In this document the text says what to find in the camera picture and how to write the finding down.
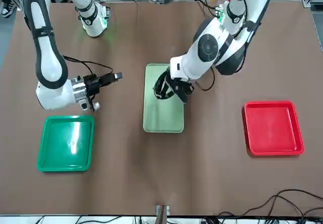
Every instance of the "white robotic arm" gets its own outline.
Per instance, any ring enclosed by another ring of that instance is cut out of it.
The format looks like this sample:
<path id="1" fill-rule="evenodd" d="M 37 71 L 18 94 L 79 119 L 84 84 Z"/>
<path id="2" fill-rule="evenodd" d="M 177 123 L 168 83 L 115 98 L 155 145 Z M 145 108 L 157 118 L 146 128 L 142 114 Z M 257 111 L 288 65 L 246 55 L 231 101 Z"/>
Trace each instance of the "white robotic arm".
<path id="1" fill-rule="evenodd" d="M 157 98 L 175 94 L 186 103 L 193 83 L 215 65 L 222 75 L 241 68 L 247 47 L 261 24 L 270 0 L 231 0 L 224 3 L 225 16 L 206 19 L 197 30 L 193 44 L 182 56 L 171 58 L 170 67 L 157 80 Z"/>
<path id="2" fill-rule="evenodd" d="M 88 35 L 99 36 L 107 28 L 110 11 L 93 0 L 73 1 Z M 98 102 L 93 103 L 91 96 L 99 93 L 100 87 L 118 81 L 122 74 L 111 72 L 101 77 L 93 74 L 68 79 L 68 68 L 57 49 L 49 19 L 50 0 L 21 0 L 21 5 L 36 48 L 36 95 L 41 106 L 51 110 L 77 102 L 83 110 L 99 109 Z"/>

